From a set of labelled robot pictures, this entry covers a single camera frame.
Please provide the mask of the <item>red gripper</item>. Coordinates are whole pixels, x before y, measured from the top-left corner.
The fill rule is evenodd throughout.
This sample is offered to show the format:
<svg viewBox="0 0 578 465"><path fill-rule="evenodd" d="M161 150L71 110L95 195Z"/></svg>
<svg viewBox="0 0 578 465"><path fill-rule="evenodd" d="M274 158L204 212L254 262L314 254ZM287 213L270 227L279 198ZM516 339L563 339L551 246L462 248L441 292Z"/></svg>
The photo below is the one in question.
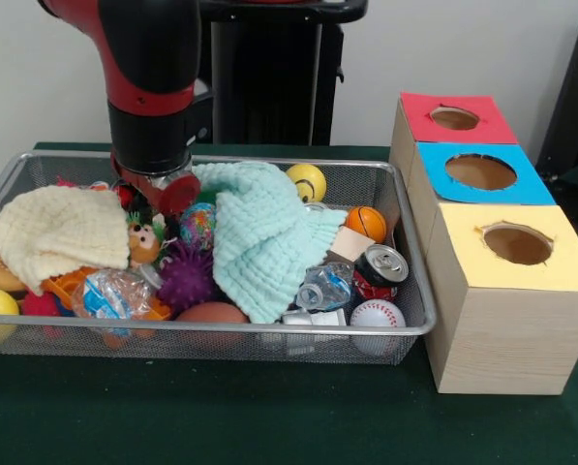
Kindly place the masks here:
<svg viewBox="0 0 578 465"><path fill-rule="evenodd" d="M110 156L110 161L118 176L140 191L162 214L181 214L200 193L200 181L192 172L192 158L171 173L153 176L126 170L114 155Z"/></svg>

